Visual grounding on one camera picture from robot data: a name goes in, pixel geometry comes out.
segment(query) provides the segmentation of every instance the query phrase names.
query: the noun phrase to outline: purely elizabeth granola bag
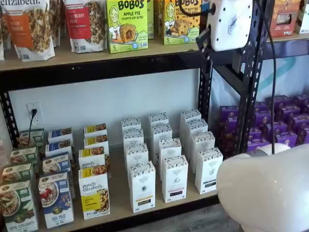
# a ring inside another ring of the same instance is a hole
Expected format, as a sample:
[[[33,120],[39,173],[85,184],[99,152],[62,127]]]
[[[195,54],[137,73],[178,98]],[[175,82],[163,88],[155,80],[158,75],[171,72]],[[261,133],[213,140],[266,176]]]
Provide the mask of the purely elizabeth granola bag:
[[[6,25],[22,61],[55,56],[49,24],[49,0],[1,0]]]
[[[98,52],[107,47],[105,0],[63,0],[72,52]]]

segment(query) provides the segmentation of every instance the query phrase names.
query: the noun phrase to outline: electrical outlet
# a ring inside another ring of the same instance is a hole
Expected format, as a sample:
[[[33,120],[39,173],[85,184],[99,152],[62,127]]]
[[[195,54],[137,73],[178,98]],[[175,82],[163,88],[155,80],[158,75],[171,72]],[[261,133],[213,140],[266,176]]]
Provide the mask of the electrical outlet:
[[[33,121],[32,121],[32,125],[33,126],[43,125],[44,124],[43,116],[42,116],[42,111],[41,111],[41,105],[40,105],[39,102],[28,103],[27,104],[27,109],[28,109],[28,115],[29,115],[29,119],[30,120],[32,118],[32,110],[33,109],[37,109],[37,114],[34,116]]]

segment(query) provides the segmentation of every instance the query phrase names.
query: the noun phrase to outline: white wall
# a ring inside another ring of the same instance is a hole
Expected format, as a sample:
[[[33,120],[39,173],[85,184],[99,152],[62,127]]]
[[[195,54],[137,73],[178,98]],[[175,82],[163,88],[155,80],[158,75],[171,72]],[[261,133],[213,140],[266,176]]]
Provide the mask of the white wall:
[[[11,91],[10,97],[20,131],[30,123],[26,104],[40,102],[40,127],[73,127],[74,145],[80,149],[81,128],[102,122],[110,145],[120,144],[120,120],[129,116],[140,116],[143,126],[149,114],[167,112],[172,129],[179,132],[179,113],[197,107],[197,90],[198,70],[185,70]]]

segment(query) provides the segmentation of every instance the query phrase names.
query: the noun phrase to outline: white plastic object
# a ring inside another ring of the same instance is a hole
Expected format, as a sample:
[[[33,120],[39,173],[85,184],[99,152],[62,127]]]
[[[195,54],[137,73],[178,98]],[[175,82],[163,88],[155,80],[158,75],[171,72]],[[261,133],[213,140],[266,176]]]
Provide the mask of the white plastic object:
[[[217,174],[225,211],[245,232],[309,229],[309,144],[271,156],[226,159]]]
[[[244,47],[249,38],[252,0],[210,0],[215,14],[208,14],[211,26],[211,46],[217,52]]]

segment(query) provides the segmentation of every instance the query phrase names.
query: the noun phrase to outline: floor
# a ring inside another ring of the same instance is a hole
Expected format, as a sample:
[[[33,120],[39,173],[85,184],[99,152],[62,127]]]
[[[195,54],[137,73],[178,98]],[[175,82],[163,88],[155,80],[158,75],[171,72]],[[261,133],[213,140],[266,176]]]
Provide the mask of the floor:
[[[239,232],[220,204],[121,232]]]

